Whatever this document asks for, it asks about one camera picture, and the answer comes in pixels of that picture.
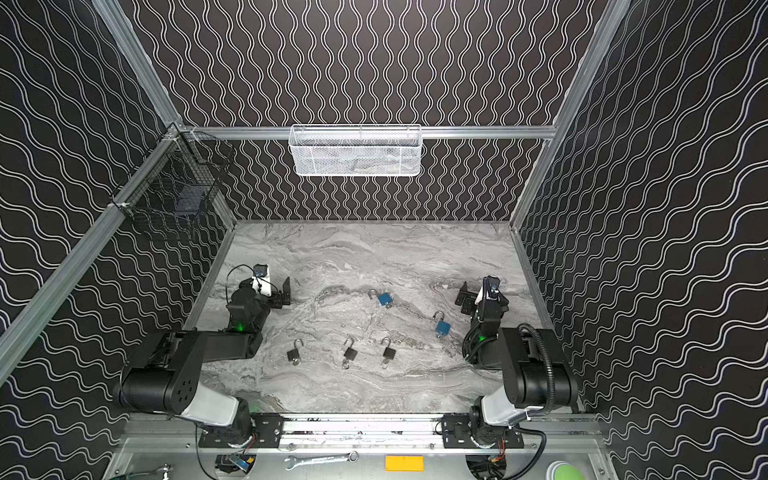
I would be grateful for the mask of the blue padlock with key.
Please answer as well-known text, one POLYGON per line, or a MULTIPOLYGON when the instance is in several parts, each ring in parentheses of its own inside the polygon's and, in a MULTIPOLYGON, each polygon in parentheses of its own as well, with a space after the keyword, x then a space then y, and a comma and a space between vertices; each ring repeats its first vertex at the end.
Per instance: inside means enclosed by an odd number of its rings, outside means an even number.
POLYGON ((370 289, 368 291, 368 297, 376 300, 384 308, 391 308, 393 306, 393 298, 388 292, 380 293, 376 289, 370 289))

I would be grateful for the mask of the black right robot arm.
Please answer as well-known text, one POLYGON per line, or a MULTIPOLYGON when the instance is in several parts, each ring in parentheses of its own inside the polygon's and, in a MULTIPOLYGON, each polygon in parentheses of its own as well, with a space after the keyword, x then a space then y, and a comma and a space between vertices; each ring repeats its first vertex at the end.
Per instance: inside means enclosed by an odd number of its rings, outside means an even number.
POLYGON ((520 423, 558 409, 578 409, 578 383, 551 329, 529 323, 504 326, 509 300, 500 279, 486 276, 477 292, 462 285, 455 304, 470 317, 461 344, 464 360, 484 371, 499 372, 501 386, 470 408, 469 438, 481 447, 501 443, 520 423))

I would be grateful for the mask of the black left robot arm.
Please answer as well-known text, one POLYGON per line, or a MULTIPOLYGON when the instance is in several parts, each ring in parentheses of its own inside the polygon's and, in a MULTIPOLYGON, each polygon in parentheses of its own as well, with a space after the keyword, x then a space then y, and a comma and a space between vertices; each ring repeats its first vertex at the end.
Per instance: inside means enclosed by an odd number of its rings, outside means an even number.
POLYGON ((257 287, 244 280, 227 303, 228 326, 222 331, 185 330, 147 335, 123 367, 114 388, 125 410, 167 415, 190 421, 209 438, 237 447, 258 435, 248 402, 200 382, 205 363, 253 358, 264 340, 264 325, 274 309, 291 304, 291 282, 257 287))

